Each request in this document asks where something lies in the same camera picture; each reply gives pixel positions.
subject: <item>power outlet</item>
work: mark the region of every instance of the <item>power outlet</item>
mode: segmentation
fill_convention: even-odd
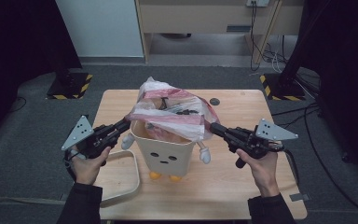
[[[246,6],[252,7],[254,3],[257,7],[267,7],[269,5],[269,0],[248,0]]]

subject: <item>plastic bag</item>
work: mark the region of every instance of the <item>plastic bag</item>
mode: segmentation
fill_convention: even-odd
[[[178,136],[192,142],[207,140],[213,135],[209,125],[219,122],[204,99],[152,77],[141,86],[137,104],[126,118],[145,122],[153,138],[168,142],[180,141]]]

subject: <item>yellow and black striped marker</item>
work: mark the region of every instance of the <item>yellow and black striped marker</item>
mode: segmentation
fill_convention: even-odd
[[[265,76],[260,76],[261,83],[263,84],[264,91],[267,95],[269,100],[289,100],[289,101],[303,101],[306,100],[303,96],[291,96],[291,95],[284,95],[284,96],[277,96],[273,95],[269,84],[267,83]]]
[[[87,74],[87,76],[81,86],[81,89],[79,89],[79,92],[73,92],[71,94],[62,94],[59,92],[52,93],[52,94],[48,94],[47,99],[57,99],[57,100],[81,99],[81,98],[83,98],[84,94],[86,93],[87,88],[89,87],[91,78],[92,78],[92,75]]]

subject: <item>gray carpet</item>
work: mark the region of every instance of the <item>gray carpet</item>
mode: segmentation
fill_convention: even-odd
[[[79,115],[89,114],[89,120],[94,121],[105,90],[139,89],[148,77],[182,89],[263,90],[259,76],[273,72],[267,68],[255,73],[249,68],[153,66],[86,66],[84,70],[94,77],[79,100],[46,100],[53,74],[21,85],[18,96],[26,100],[26,105],[21,107],[24,101],[19,98],[12,108],[19,110],[7,114],[0,125],[0,197],[58,200],[69,192],[72,180],[63,167],[60,147]],[[300,102],[268,101],[268,106],[274,114],[313,102],[307,97]],[[274,116],[274,122],[284,124],[303,113]],[[307,121],[313,143],[331,176],[358,204],[358,165],[340,159],[340,147],[317,111],[308,115]],[[337,190],[318,162],[304,120],[287,129],[300,136],[283,143],[295,156],[301,192],[311,197],[305,202],[309,214],[298,223],[358,223],[358,208]],[[0,203],[0,223],[55,223],[61,210],[62,205]]]

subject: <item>cabinet drawer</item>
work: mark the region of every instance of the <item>cabinet drawer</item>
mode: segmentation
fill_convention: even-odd
[[[246,0],[138,0],[144,33],[222,34],[228,26],[251,27]],[[258,7],[254,33],[264,34],[273,8]]]

